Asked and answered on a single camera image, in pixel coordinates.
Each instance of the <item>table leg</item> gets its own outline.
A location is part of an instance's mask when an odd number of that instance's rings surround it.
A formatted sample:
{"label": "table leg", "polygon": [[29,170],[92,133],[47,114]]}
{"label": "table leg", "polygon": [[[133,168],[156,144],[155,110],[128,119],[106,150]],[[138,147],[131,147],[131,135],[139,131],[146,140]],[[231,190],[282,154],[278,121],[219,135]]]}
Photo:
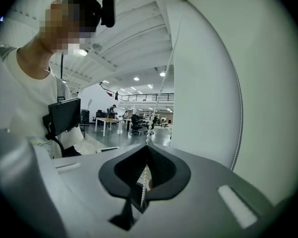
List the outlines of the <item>table leg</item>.
{"label": "table leg", "polygon": [[105,130],[106,130],[106,122],[104,121],[104,131],[103,131],[103,137],[105,136]]}
{"label": "table leg", "polygon": [[120,122],[119,122],[119,126],[118,126],[118,130],[119,130],[119,133],[118,133],[118,134],[119,134],[119,135],[120,135],[120,133],[121,133],[121,129],[122,129],[121,127],[122,127],[122,122],[120,121]]}

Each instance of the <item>gray floor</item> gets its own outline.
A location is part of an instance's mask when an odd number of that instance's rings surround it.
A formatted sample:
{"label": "gray floor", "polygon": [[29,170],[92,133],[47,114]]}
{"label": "gray floor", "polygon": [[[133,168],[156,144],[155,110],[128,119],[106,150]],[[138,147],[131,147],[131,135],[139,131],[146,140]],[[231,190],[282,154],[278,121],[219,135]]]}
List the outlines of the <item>gray floor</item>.
{"label": "gray floor", "polygon": [[[103,126],[97,127],[97,132],[95,132],[95,127],[89,126],[85,128],[86,134],[96,139],[99,143],[105,145],[106,147],[125,147],[129,145],[144,143],[147,139],[147,135],[144,135],[144,131],[147,130],[146,127],[139,129],[141,135],[132,134],[129,135],[127,131],[127,124],[122,125],[122,133],[118,134],[118,126],[112,124],[111,131],[106,129],[106,136],[103,137]],[[160,126],[153,129],[154,135],[151,136],[152,142],[159,145],[170,146],[170,132],[167,128],[161,128]]]}

